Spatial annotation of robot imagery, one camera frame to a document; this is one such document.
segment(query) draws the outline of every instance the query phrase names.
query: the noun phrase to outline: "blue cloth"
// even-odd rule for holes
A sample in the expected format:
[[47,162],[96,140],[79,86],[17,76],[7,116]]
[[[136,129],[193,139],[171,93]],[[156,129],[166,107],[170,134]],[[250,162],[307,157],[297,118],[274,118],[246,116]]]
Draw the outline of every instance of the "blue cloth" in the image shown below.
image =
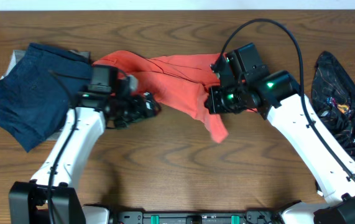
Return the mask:
[[68,111],[68,96],[49,70],[59,77],[72,95],[90,82],[87,58],[67,50],[30,44],[24,57],[0,80],[0,127],[29,152],[60,129]]

